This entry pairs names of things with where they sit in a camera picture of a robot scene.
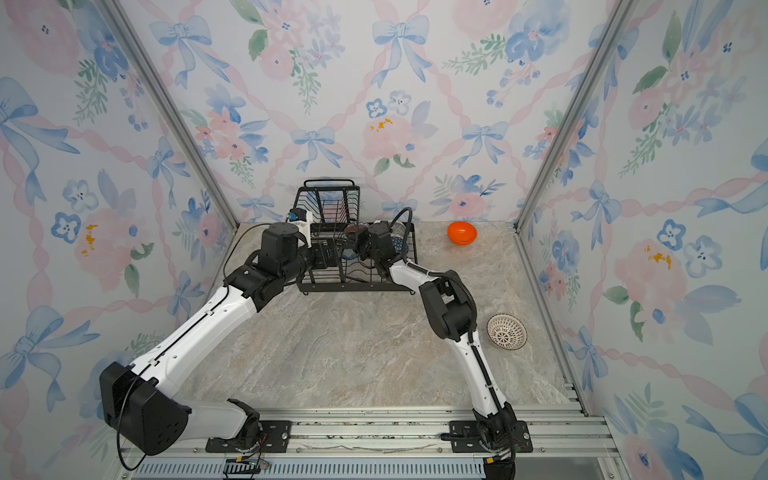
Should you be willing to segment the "white blue floral bowl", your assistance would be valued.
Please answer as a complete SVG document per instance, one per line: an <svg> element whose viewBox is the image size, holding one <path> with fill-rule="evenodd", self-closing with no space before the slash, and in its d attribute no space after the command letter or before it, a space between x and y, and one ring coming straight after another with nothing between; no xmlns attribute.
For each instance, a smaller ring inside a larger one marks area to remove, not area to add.
<svg viewBox="0 0 768 480"><path fill-rule="evenodd" d="M407 242L402 237L393 237L392 242L397 253L406 254L408 252Z"/></svg>

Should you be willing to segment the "black wire dish rack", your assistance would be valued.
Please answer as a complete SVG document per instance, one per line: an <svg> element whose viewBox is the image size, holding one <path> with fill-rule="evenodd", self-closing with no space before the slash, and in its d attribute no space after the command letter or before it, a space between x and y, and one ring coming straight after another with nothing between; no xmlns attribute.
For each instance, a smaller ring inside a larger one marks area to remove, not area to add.
<svg viewBox="0 0 768 480"><path fill-rule="evenodd" d="M312 268L297 281L305 295L329 292L406 291L384 272L390 257L418 260L413 209L397 207L391 221L360 218L360 187L351 179L306 180L298 189L291 214L306 211Z"/></svg>

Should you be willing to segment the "aluminium rail frame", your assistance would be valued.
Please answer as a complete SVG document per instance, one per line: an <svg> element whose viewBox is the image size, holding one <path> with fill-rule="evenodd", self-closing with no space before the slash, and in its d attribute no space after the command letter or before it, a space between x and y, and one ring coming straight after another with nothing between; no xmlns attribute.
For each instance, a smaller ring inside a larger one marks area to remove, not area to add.
<svg viewBox="0 0 768 480"><path fill-rule="evenodd" d="M472 413L451 407L265 410L263 449L242 462L182 441L112 479L626 479L602 417L576 402L519 405L524 452L481 450Z"/></svg>

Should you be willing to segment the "beige lattice bowl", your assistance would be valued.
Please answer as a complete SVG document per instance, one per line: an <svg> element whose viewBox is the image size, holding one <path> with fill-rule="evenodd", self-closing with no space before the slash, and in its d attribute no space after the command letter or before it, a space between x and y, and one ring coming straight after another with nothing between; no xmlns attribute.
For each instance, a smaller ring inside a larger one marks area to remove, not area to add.
<svg viewBox="0 0 768 480"><path fill-rule="evenodd" d="M510 314L493 315L486 324L486 331L495 346L508 351L520 350L528 340L524 324Z"/></svg>

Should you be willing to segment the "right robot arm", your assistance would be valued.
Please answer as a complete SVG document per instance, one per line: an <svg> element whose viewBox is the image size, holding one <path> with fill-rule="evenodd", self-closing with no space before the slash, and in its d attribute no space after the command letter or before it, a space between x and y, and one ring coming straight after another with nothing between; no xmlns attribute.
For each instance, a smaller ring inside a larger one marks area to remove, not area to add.
<svg viewBox="0 0 768 480"><path fill-rule="evenodd" d="M373 262L379 275L420 295L429 325L458 359L484 448L509 458L523 450L515 411L498 387L477 335L477 305L453 270L436 271L408 259L407 244L396 247L392 228L376 222L355 235L354 250Z"/></svg>

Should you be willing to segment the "orange plastic bowl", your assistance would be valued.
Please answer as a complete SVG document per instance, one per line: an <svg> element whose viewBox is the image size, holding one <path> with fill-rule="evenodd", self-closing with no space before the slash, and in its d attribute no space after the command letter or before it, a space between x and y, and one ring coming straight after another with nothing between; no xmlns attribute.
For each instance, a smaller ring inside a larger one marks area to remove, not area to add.
<svg viewBox="0 0 768 480"><path fill-rule="evenodd" d="M447 235L455 245L468 246L477 239L478 232L471 223L457 221L448 226Z"/></svg>

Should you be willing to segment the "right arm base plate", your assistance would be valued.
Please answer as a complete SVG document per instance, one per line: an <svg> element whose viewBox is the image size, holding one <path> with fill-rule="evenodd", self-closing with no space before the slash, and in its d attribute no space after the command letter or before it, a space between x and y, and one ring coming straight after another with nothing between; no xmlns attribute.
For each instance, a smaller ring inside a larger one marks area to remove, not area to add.
<svg viewBox="0 0 768 480"><path fill-rule="evenodd" d="M528 425L518 420L509 431L502 427L496 432L492 427L477 421L451 421L449 430L440 435L448 442L453 453L504 453L509 451L512 440L516 453L532 453L534 450Z"/></svg>

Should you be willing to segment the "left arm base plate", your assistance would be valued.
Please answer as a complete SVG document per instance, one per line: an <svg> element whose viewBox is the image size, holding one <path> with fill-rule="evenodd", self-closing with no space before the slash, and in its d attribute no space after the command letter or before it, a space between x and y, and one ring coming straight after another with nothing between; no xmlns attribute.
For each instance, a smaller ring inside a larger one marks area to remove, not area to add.
<svg viewBox="0 0 768 480"><path fill-rule="evenodd" d="M293 423L288 420L250 422L232 439L210 438L206 453L285 453Z"/></svg>

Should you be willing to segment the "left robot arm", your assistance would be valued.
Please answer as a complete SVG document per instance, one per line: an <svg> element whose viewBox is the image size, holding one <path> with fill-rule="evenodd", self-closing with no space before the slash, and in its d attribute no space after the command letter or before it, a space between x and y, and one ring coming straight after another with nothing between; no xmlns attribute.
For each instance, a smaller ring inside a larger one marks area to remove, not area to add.
<svg viewBox="0 0 768 480"><path fill-rule="evenodd" d="M259 250L228 274L222 287L184 324L128 365L114 362L100 374L103 417L116 433L148 456L179 441L214 439L250 452L263 437L259 412L243 401L194 402L180 397L186 379L230 333L313 269L336 265L330 239L312 236L305 222L273 223Z"/></svg>

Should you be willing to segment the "red patterned bowl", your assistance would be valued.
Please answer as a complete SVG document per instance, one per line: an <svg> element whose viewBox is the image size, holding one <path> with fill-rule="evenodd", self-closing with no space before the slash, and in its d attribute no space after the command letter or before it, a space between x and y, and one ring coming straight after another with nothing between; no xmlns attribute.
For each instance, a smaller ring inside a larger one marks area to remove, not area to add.
<svg viewBox="0 0 768 480"><path fill-rule="evenodd" d="M344 229L343 234L347 241L357 242L366 230L365 224L350 224Z"/></svg>

